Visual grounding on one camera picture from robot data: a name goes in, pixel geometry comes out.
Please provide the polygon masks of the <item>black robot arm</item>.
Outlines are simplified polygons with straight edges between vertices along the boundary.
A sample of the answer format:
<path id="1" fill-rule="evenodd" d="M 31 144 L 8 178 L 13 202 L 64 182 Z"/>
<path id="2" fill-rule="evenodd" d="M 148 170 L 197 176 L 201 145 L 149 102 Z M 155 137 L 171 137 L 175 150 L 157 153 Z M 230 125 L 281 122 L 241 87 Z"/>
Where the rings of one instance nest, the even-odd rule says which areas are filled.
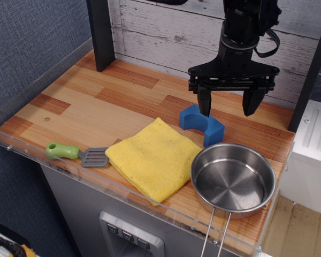
<path id="1" fill-rule="evenodd" d="M 274 55 L 278 48 L 259 52 L 260 37 L 268 35 L 276 44 L 280 39 L 272 30 L 279 23 L 277 1 L 224 1 L 218 55 L 210 62 L 189 68 L 189 90 L 197 95 L 200 112 L 209 116 L 211 92 L 242 91 L 245 116 L 255 113 L 264 96 L 275 87 L 279 68 L 252 61 Z"/>

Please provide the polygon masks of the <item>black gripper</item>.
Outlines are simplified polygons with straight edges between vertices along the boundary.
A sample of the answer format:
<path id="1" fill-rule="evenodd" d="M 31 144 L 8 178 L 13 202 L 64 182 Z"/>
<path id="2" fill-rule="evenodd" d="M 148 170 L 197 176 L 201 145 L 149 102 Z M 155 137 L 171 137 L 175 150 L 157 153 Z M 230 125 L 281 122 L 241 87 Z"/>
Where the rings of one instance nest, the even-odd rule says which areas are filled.
<path id="1" fill-rule="evenodd" d="M 253 115 L 265 93 L 274 90 L 279 68 L 251 60 L 253 48 L 233 49 L 220 43 L 218 55 L 211 61 L 188 69 L 189 90 L 197 94 L 202 115 L 209 117 L 211 91 L 244 91 L 245 116 Z"/>

